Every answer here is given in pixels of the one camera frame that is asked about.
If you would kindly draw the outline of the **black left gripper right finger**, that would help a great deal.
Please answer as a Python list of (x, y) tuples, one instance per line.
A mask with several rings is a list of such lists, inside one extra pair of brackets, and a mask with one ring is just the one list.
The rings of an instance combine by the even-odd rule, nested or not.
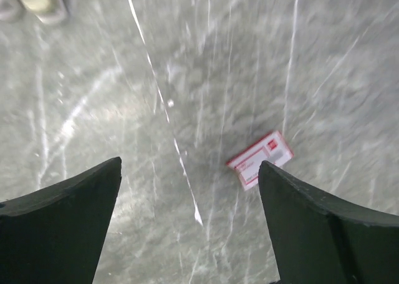
[(398, 283), (398, 216), (336, 197), (268, 161), (258, 186), (279, 283)]

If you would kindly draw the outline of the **beige green stapler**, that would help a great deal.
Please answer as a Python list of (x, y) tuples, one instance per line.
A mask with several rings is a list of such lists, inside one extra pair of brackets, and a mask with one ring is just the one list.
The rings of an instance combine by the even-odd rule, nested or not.
[(46, 25), (60, 24), (69, 16), (64, 0), (20, 0), (20, 2), (28, 12)]

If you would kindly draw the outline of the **white grey stapler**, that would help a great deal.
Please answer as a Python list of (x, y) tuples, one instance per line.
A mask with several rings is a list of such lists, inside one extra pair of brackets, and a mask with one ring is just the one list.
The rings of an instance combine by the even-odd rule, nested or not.
[(21, 14), (22, 6), (19, 0), (1, 0), (1, 21), (15, 21)]

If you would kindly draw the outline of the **red white staple packet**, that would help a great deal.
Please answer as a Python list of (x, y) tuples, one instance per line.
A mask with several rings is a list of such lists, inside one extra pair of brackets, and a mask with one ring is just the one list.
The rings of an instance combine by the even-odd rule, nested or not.
[(258, 172), (263, 161), (282, 167), (293, 157), (294, 153), (276, 130), (232, 157), (226, 165), (237, 173), (244, 191), (247, 191), (258, 184)]

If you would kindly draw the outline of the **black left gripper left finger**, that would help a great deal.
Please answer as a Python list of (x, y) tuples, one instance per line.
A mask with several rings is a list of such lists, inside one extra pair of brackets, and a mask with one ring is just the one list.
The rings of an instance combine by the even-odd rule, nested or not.
[(114, 157), (1, 203), (1, 283), (92, 283), (121, 180)]

